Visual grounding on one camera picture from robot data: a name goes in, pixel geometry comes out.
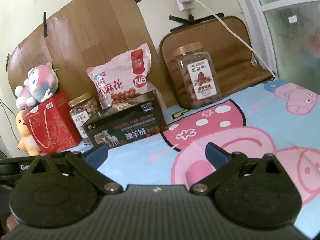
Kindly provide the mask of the person's left hand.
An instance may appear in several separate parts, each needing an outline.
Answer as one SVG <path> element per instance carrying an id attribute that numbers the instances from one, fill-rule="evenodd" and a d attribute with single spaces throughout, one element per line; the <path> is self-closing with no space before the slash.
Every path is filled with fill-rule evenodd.
<path id="1" fill-rule="evenodd" d="M 16 221 L 13 215 L 10 215 L 6 220 L 6 225 L 7 225 L 7 231 L 10 232 L 18 226 L 18 222 Z"/>

